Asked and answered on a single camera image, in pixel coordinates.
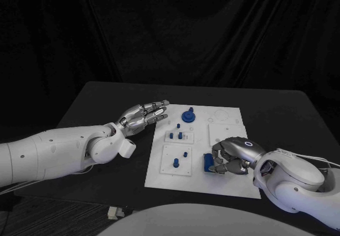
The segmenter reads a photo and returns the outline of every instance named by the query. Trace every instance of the black table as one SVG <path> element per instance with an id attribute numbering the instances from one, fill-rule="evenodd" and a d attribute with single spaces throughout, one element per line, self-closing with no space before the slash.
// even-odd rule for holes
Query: black table
<path id="1" fill-rule="evenodd" d="M 240 107 L 251 140 L 276 148 L 339 162 L 340 146 L 309 97 L 302 91 L 202 88 L 90 82 L 58 128 L 116 122 L 136 104 L 168 99 L 173 104 Z M 261 191 L 261 200 L 146 188 L 146 174 L 156 125 L 130 139 L 137 149 L 130 159 L 96 165 L 90 173 L 44 181 L 16 191 L 19 196 L 99 203 L 136 210 L 175 203 L 237 208 L 274 218 L 310 232 L 336 234 L 310 215 L 287 213 Z"/>

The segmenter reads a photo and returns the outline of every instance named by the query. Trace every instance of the floor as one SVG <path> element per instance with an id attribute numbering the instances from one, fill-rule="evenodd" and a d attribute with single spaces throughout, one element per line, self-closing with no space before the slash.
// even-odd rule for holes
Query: floor
<path id="1" fill-rule="evenodd" d="M 9 213 L 3 236 L 94 236 L 113 225 L 109 206 L 22 198 Z M 0 232 L 8 212 L 0 211 Z"/>

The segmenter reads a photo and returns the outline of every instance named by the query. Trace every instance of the robotic hand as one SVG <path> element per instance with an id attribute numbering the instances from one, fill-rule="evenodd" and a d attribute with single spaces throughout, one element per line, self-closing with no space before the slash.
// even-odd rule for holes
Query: robotic hand
<path id="1" fill-rule="evenodd" d="M 149 124 L 168 118 L 169 101 L 132 107 L 116 123 L 48 130 L 0 144 L 0 187 L 64 177 L 110 162 L 117 154 L 130 158 L 136 144 L 127 139 Z"/>
<path id="2" fill-rule="evenodd" d="M 221 165 L 209 169 L 246 175 L 251 167 L 254 185 L 264 190 L 271 202 L 287 212 L 306 212 L 340 231 L 340 169 L 318 169 L 297 155 L 280 148 L 267 153 L 256 142 L 234 137 L 212 147 L 212 156 Z"/>

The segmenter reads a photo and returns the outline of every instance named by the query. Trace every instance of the black backdrop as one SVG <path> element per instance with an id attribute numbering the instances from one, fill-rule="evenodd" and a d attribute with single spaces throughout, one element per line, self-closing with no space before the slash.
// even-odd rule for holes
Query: black backdrop
<path id="1" fill-rule="evenodd" d="M 88 81 L 303 90 L 340 140 L 339 19 L 338 0 L 0 1 L 0 142 Z"/>

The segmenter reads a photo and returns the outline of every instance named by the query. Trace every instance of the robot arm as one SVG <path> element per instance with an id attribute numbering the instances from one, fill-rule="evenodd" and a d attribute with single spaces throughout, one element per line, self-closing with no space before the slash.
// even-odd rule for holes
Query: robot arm
<path id="1" fill-rule="evenodd" d="M 228 163 L 222 164 L 218 156 Z M 277 149 L 266 152 L 251 140 L 234 137 L 212 147 L 218 166 L 211 171 L 248 174 L 254 169 L 254 185 L 264 190 L 271 202 L 290 213 L 315 216 L 328 226 L 340 230 L 340 169 L 318 167 L 292 152 Z"/>
<path id="2" fill-rule="evenodd" d="M 117 154 L 130 158 L 136 144 L 129 136 L 168 118 L 168 101 L 137 105 L 116 123 L 48 130 L 0 144 L 0 187 L 64 177 L 88 166 L 110 162 Z"/>

